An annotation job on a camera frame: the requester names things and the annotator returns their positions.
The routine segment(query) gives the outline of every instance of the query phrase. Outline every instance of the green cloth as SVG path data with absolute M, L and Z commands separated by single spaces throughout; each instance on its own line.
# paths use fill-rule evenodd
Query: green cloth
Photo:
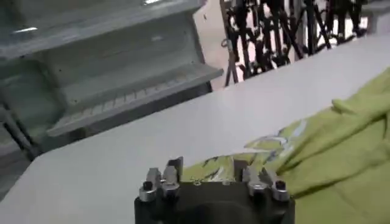
M 258 153 L 208 159 L 183 179 L 233 180 L 233 161 L 243 159 L 287 182 L 297 224 L 390 223 L 390 69 L 332 104 L 246 145 Z

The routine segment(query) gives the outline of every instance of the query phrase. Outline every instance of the white table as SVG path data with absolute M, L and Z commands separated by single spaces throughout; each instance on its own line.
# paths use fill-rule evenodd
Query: white table
M 243 145 L 347 98 L 390 65 L 390 35 L 360 39 L 35 160 L 0 204 L 2 224 L 133 223 L 149 167 Z

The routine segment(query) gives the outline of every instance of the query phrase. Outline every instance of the metal shelf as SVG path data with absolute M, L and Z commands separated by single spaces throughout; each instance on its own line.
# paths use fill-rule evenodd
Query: metal shelf
M 190 64 L 174 69 L 169 74 L 176 74 L 172 79 L 148 86 L 147 88 L 130 90 L 127 94 L 118 94 L 116 97 L 68 112 L 47 133 L 49 136 L 58 136 L 64 133 L 85 127 L 97 121 L 112 117 L 124 111 L 162 99 L 171 94 L 208 82 L 222 74 L 221 69 L 212 68 L 203 64 Z
M 0 58 L 10 60 L 33 54 L 180 12 L 196 10 L 202 5 L 203 0 L 161 0 L 161 2 L 128 7 L 67 26 L 56 27 L 47 32 L 41 32 L 37 27 L 37 33 L 26 40 L 0 45 Z

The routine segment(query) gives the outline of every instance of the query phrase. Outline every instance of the black metal stand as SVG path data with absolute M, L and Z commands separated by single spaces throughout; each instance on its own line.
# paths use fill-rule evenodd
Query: black metal stand
M 243 64 L 238 65 L 243 71 L 244 79 L 270 71 L 290 63 L 288 57 L 291 48 L 298 59 L 310 56 L 327 48 L 331 49 L 331 38 L 336 38 L 338 44 L 345 43 L 355 37 L 362 37 L 366 31 L 359 27 L 361 5 L 363 0 L 327 0 L 325 22 L 322 20 L 318 5 L 314 0 L 301 0 L 304 6 L 300 12 L 295 11 L 297 0 L 289 0 L 289 10 L 285 10 L 284 0 L 237 0 L 235 5 L 227 10 L 228 25 L 225 28 L 227 38 L 233 48 L 235 62 L 239 62 L 238 39 L 241 40 Z M 267 15 L 264 8 L 271 11 Z M 253 28 L 247 26 L 247 16 L 252 14 Z M 345 22 L 347 14 L 353 22 L 352 37 L 345 37 Z M 337 16 L 339 27 L 337 35 L 333 34 L 333 23 Z M 297 40 L 297 32 L 307 27 L 307 45 Z M 249 60 L 249 45 L 255 46 L 255 60 Z

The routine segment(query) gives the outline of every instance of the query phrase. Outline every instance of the tripod stand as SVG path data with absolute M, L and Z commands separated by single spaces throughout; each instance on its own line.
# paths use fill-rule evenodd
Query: tripod stand
M 351 41 L 355 37 L 362 37 L 366 33 L 367 30 L 362 29 L 359 26 L 362 5 L 362 0 L 357 0 L 356 2 L 352 2 L 350 0 L 328 0 L 326 26 L 329 30 L 330 36 L 337 40 L 338 45 Z M 351 17 L 353 24 L 352 30 L 355 33 L 349 37 L 346 37 L 345 31 L 347 13 Z M 338 19 L 337 35 L 333 34 L 335 16 L 337 16 Z

